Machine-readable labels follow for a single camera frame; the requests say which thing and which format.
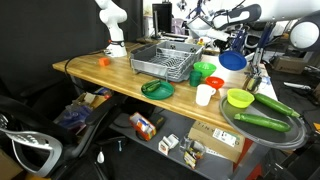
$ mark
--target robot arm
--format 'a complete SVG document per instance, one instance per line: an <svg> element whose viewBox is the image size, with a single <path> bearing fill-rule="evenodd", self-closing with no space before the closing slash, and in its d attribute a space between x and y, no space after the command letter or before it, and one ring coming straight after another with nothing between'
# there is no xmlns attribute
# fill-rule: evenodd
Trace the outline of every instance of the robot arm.
<svg viewBox="0 0 320 180"><path fill-rule="evenodd" d="M234 24L247 22L275 22L300 19L290 33L291 44L300 50L312 51L320 45L320 1L319 0L245 0L244 7L222 11L212 24L222 30Z"/></svg>
<svg viewBox="0 0 320 180"><path fill-rule="evenodd" d="M111 37L111 43L106 49L106 54L112 57L126 56L124 47L123 32L118 23L127 20L127 13L118 7L112 0L95 0L101 8L100 19L108 27Z"/></svg>

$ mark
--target green vegetable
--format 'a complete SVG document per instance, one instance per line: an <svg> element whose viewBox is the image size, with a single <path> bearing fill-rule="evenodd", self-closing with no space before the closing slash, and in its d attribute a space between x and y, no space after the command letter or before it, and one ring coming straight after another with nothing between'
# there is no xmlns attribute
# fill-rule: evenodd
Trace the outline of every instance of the green vegetable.
<svg viewBox="0 0 320 180"><path fill-rule="evenodd" d="M287 116L292 116L292 117L300 117L300 114L298 112L296 112L295 110L293 110L292 108L290 108L287 105L285 105L279 101L276 101L276 100L274 100L264 94L261 94L261 93L254 94L254 98L257 101L261 102L262 104L270 107L271 109L273 109L279 113L282 113Z"/></svg>
<svg viewBox="0 0 320 180"><path fill-rule="evenodd" d="M254 114L238 113L234 115L234 119L258 126L263 126L280 132L287 132L291 129L290 125L283 121Z"/></svg>
<svg viewBox="0 0 320 180"><path fill-rule="evenodd" d="M151 80L142 85L141 90L143 92L153 92L161 85L160 79Z"/></svg>

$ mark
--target wooden table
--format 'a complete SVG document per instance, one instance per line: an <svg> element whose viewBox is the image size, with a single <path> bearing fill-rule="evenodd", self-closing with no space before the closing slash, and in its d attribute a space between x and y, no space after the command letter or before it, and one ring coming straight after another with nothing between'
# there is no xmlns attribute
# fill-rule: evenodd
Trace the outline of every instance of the wooden table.
<svg viewBox="0 0 320 180"><path fill-rule="evenodd" d="M140 44L126 44L128 55L127 57L111 58L108 66L100 66L98 59L105 57L103 53L95 55L85 55L73 59L67 67L70 75L77 78L92 82L102 87L110 88L119 93L131 96L136 99L154 104L169 111L187 116L197 121L206 122L215 126L225 128L227 130L237 132L234 130L224 119L219 110L219 101L221 97L227 94L230 88L241 88L245 81L245 74L243 71L230 71L222 67L218 61L217 56L202 56L202 61L207 61L215 64L217 70L213 76L224 79L224 86L211 97L208 106L199 106L196 104L196 87L191 87L188 81L180 83L173 83L175 92L174 94L164 100L151 100L144 97L141 93L141 86L145 82L155 79L152 76L142 73L135 74L130 66L130 50L135 49ZM53 64L53 68L64 72L64 66L67 61L62 61ZM275 97L272 86L268 86L265 92L269 96Z"/></svg>

